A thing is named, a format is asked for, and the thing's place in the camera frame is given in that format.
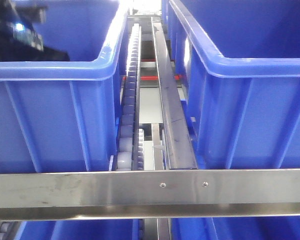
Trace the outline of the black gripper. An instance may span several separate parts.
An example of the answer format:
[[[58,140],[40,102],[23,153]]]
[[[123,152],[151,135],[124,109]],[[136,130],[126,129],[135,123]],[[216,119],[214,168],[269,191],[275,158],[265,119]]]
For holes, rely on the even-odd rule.
[[[67,52],[44,45],[42,35],[33,27],[33,23],[45,21],[46,9],[0,0],[0,62],[70,60]]]

